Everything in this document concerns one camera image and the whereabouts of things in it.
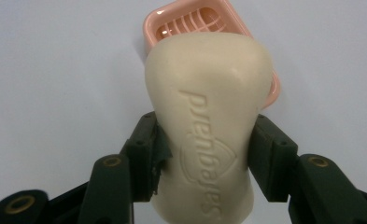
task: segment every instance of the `soap dish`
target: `soap dish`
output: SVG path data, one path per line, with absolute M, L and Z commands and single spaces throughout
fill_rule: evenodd
M 252 37 L 228 0 L 176 0 L 146 17 L 143 24 L 146 52 L 169 36 L 192 32 L 225 32 Z M 274 72 L 264 107 L 271 105 L 279 93 L 280 83 Z

